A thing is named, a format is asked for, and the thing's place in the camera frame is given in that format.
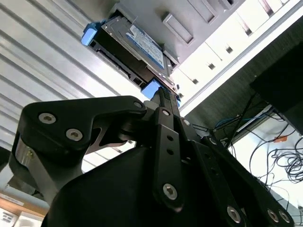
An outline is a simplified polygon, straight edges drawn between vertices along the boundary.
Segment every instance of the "corrugated metal wall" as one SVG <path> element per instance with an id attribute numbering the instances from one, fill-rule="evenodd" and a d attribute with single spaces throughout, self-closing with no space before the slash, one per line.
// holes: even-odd
<path id="1" fill-rule="evenodd" d="M 32 102 L 140 90 L 80 43 L 89 20 L 64 0 L 0 0 L 0 146 L 11 149 Z"/>

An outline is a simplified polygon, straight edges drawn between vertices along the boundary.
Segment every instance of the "cable bundle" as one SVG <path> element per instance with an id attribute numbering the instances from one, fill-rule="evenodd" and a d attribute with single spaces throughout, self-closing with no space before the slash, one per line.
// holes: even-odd
<path id="1" fill-rule="evenodd" d="M 273 167 L 277 164 L 279 167 L 283 167 L 287 173 L 289 181 L 292 183 L 299 183 L 303 181 L 303 153 L 300 152 L 303 148 L 298 148 L 299 142 L 303 140 L 300 138 L 294 148 L 287 149 L 275 149 L 274 154 L 271 156 L 275 159 Z M 287 159 L 287 164 L 281 164 L 281 159 Z"/>

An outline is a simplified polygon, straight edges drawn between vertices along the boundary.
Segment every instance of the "metal bracket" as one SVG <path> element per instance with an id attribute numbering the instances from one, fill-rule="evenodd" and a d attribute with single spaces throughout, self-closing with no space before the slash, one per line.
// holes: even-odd
<path id="1" fill-rule="evenodd" d="M 155 111 L 156 143 L 153 177 L 155 199 L 174 212 L 184 205 L 182 191 L 179 134 L 173 130 L 174 117 L 164 107 Z"/>

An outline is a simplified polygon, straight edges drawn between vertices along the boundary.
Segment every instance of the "mounting hole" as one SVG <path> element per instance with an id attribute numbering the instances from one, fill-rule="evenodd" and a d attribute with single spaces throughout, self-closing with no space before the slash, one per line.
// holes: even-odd
<path id="1" fill-rule="evenodd" d="M 212 171 L 213 174 L 219 175 L 218 172 L 214 168 L 211 168 L 211 171 Z"/>
<path id="2" fill-rule="evenodd" d="M 139 107 L 139 108 L 142 108 L 142 105 L 141 105 L 141 103 L 138 103 L 138 102 L 134 102 L 134 105 L 135 105 L 135 106 L 137 106 L 137 107 Z"/>
<path id="3" fill-rule="evenodd" d="M 273 219 L 274 222 L 276 222 L 276 223 L 279 222 L 278 216 L 272 210 L 267 209 L 267 213 L 270 216 L 270 218 Z"/>
<path id="4" fill-rule="evenodd" d="M 172 138 L 171 136 L 167 136 L 167 138 L 168 138 L 170 141 L 174 141 L 174 138 Z"/>
<path id="5" fill-rule="evenodd" d="M 204 153 L 205 157 L 210 158 L 209 154 Z"/>
<path id="6" fill-rule="evenodd" d="M 167 151 L 167 153 L 169 153 L 170 155 L 173 155 L 173 154 L 174 154 L 174 152 L 173 152 L 172 150 L 170 150 L 170 149 L 167 149 L 166 151 Z"/>

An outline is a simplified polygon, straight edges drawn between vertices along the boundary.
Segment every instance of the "metal bolt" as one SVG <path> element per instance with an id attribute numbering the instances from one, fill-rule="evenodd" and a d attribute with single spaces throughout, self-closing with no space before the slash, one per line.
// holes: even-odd
<path id="1" fill-rule="evenodd" d="M 237 210 L 234 207 L 228 206 L 227 207 L 227 213 L 231 219 L 236 222 L 240 223 L 241 222 L 241 217 L 240 214 L 237 212 Z"/>
<path id="2" fill-rule="evenodd" d="M 52 124 L 56 122 L 55 116 L 51 113 L 42 113 L 38 118 L 44 124 Z"/>
<path id="3" fill-rule="evenodd" d="M 141 105 L 141 103 L 138 103 L 138 102 L 134 102 L 134 105 L 135 105 L 135 106 L 137 106 L 137 107 L 139 107 L 139 108 L 142 108 L 142 105 Z"/>
<path id="4" fill-rule="evenodd" d="M 166 183 L 163 186 L 163 192 L 170 200 L 175 200 L 178 196 L 178 193 L 177 193 L 177 190 L 175 189 L 175 187 L 169 183 Z"/>
<path id="5" fill-rule="evenodd" d="M 209 138 L 209 141 L 214 144 L 214 145 L 217 145 L 217 143 L 213 140 L 213 138 Z"/>
<path id="6" fill-rule="evenodd" d="M 284 212 L 279 210 L 279 214 L 283 218 L 284 221 L 286 221 L 287 223 L 290 223 L 289 217 Z"/>
<path id="7" fill-rule="evenodd" d="M 184 124 L 186 124 L 187 126 L 190 126 L 190 123 L 189 123 L 189 121 L 188 121 L 188 120 L 183 119 L 183 122 L 184 122 Z"/>
<path id="8" fill-rule="evenodd" d="M 279 219 L 278 216 L 270 209 L 267 209 L 267 213 L 270 216 L 271 219 L 273 219 L 274 222 L 278 223 Z"/>
<path id="9" fill-rule="evenodd" d="M 78 129 L 68 129 L 66 131 L 66 137 L 73 141 L 79 141 L 83 135 Z"/>
<path id="10" fill-rule="evenodd" d="M 163 110 L 163 113 L 164 113 L 166 116 L 169 116 L 169 115 L 170 115 L 170 113 L 169 113 L 168 111 L 166 111 L 166 110 Z"/>

